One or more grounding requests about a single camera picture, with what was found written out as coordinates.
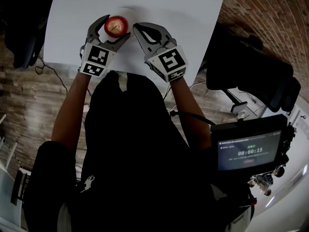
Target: forearm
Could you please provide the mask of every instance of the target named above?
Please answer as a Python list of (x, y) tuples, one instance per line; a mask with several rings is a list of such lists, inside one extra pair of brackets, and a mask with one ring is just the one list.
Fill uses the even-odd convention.
[[(198, 106), (183, 77), (172, 81), (170, 85), (179, 112), (204, 117), (202, 110)], [(190, 116), (180, 116), (180, 122), (191, 148), (202, 150), (211, 146), (210, 127), (207, 123)]]
[(90, 78), (90, 75), (77, 73), (54, 124), (52, 141), (71, 150), (77, 147)]

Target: wooden floor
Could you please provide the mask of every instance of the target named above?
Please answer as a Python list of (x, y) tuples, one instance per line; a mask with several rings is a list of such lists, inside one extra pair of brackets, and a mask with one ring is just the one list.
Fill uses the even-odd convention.
[[(66, 91), (55, 73), (48, 68), (44, 69), (42, 75), (36, 74), (35, 65), (25, 70), (14, 69), (14, 56), (4, 45), (4, 35), (0, 35), (0, 61), (0, 90), (4, 93), (0, 97), (0, 116), (3, 113), (7, 114), (6, 119), (0, 125), (0, 131), (5, 134), (6, 142), (10, 147), (15, 141), (18, 142), (15, 156), (23, 166), (31, 169), (38, 148), (42, 143), (51, 139), (53, 124), (66, 97)], [(42, 66), (40, 60), (37, 61), (37, 65)], [(69, 89), (78, 66), (64, 64), (49, 64), (49, 66), (55, 68)], [(197, 76), (196, 83), (205, 80), (206, 74), (202, 72)], [(120, 87), (125, 88), (125, 73), (121, 74), (119, 82)], [(89, 85), (91, 92), (98, 83), (98, 79), (91, 80)], [(218, 124), (235, 121), (235, 115), (229, 112), (233, 103), (222, 91), (208, 90), (206, 84), (201, 84), (194, 86), (192, 92), (208, 119)], [(168, 110), (175, 105), (171, 92), (165, 101)], [(88, 94), (85, 103), (90, 103)], [(179, 131), (183, 133), (179, 119), (176, 117), (173, 118), (173, 121)], [(10, 150), (8, 145), (0, 150), (2, 162), (7, 160)], [(86, 149), (84, 126), (82, 126), (76, 163), (83, 163)], [(9, 166), (9, 173), (13, 177), (20, 166), (15, 156), (12, 157)]]

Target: red apple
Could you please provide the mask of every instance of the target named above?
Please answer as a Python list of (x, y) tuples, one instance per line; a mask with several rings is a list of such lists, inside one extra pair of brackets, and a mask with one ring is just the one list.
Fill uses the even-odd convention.
[(128, 28), (129, 24), (127, 20), (119, 15), (110, 17), (104, 25), (105, 32), (114, 38), (123, 36)]

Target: white tabletop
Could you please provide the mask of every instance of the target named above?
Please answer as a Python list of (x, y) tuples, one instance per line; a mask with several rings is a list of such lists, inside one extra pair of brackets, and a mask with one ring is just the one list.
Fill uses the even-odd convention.
[[(121, 7), (139, 22), (164, 26), (181, 45), (189, 66), (185, 79), (192, 85), (205, 55), (223, 0), (53, 0), (44, 45), (46, 62), (80, 65), (79, 49), (89, 26), (99, 17), (117, 15)], [(106, 34), (100, 31), (104, 41)], [(160, 78), (144, 63), (136, 37), (118, 51), (109, 69)]]

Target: screen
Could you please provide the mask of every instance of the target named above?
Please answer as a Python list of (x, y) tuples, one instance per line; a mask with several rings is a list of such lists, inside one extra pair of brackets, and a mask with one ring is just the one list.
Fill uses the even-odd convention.
[(218, 170), (250, 168), (275, 160), (281, 131), (218, 142)]

